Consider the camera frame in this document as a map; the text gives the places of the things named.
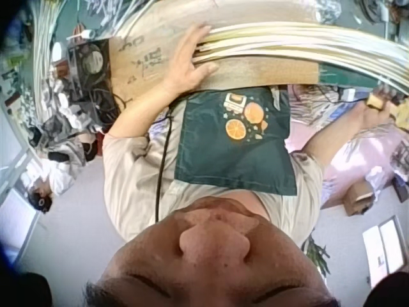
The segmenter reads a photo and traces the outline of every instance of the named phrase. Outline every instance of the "green apron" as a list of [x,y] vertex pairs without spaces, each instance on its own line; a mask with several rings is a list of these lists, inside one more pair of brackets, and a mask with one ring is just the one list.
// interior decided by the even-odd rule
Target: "green apron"
[[293,166],[284,146],[290,122],[287,91],[277,90],[275,99],[270,88],[191,95],[183,119],[175,179],[297,195]]

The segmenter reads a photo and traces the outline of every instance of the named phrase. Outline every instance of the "green leaves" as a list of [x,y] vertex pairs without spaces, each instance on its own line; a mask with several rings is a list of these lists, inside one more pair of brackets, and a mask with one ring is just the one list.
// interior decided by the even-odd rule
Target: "green leaves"
[[315,244],[312,234],[302,244],[301,250],[304,253],[306,252],[307,257],[311,259],[315,266],[317,266],[324,278],[327,277],[327,274],[331,274],[330,270],[328,269],[327,262],[324,259],[324,257],[327,257],[328,259],[331,258],[327,253],[327,246],[322,248],[321,246]]

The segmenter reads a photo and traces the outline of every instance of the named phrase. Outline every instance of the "closed eye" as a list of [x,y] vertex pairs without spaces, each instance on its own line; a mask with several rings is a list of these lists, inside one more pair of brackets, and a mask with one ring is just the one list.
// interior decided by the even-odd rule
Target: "closed eye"
[[266,301],[267,299],[280,294],[281,292],[290,290],[290,289],[295,289],[295,288],[299,288],[298,286],[284,286],[284,287],[279,287],[279,288],[275,288],[271,291],[268,291],[267,293],[263,294],[262,296],[258,297],[257,299],[253,300],[253,304],[259,304],[262,303],[264,301]]
[[154,289],[154,291],[158,292],[161,296],[170,299],[171,296],[162,288],[160,288],[156,283],[154,283],[152,280],[141,276],[141,275],[136,275],[136,274],[127,274],[128,276],[138,279],[141,283],[144,283],[146,286]]

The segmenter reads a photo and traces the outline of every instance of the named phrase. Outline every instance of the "box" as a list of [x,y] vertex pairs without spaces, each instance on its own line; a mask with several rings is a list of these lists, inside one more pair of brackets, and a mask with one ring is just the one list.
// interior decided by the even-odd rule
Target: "box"
[[375,195],[371,184],[365,179],[353,184],[344,197],[344,207],[348,216],[365,214],[374,204]]

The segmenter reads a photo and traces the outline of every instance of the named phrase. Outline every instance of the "apron print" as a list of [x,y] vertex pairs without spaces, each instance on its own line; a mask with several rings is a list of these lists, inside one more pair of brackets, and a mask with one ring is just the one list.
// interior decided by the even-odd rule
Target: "apron print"
[[235,140],[251,142],[253,139],[263,139],[268,127],[268,108],[265,110],[246,96],[228,93],[223,103],[226,112],[223,117],[226,122],[227,135]]

